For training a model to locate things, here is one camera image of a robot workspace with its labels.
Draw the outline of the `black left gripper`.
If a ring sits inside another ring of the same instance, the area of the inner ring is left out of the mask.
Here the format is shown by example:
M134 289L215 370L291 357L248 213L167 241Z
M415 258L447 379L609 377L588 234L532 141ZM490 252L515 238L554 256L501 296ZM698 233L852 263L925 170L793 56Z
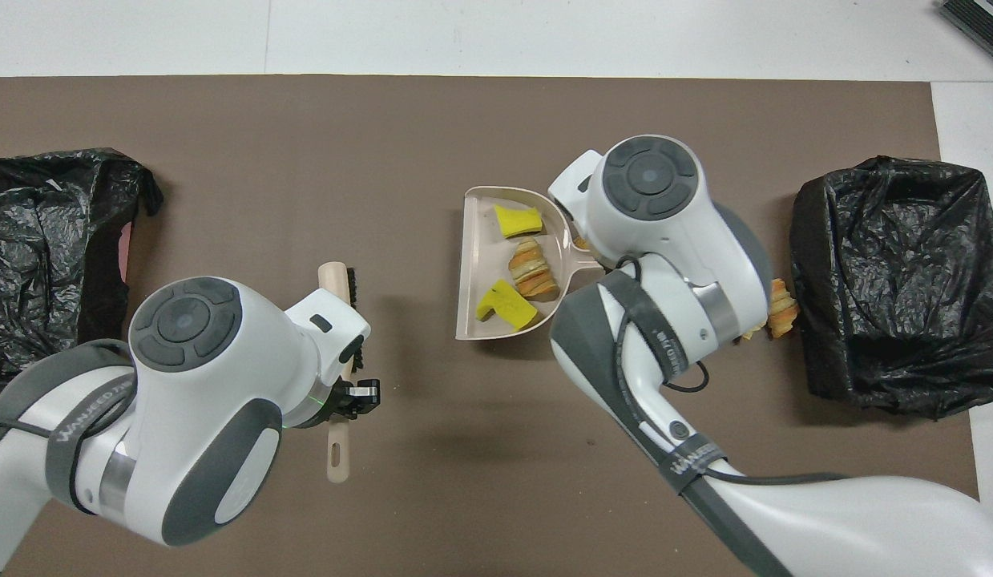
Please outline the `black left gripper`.
M381 381L363 379L349 382L338 379L329 392L329 422L352 421L367 415L381 403Z

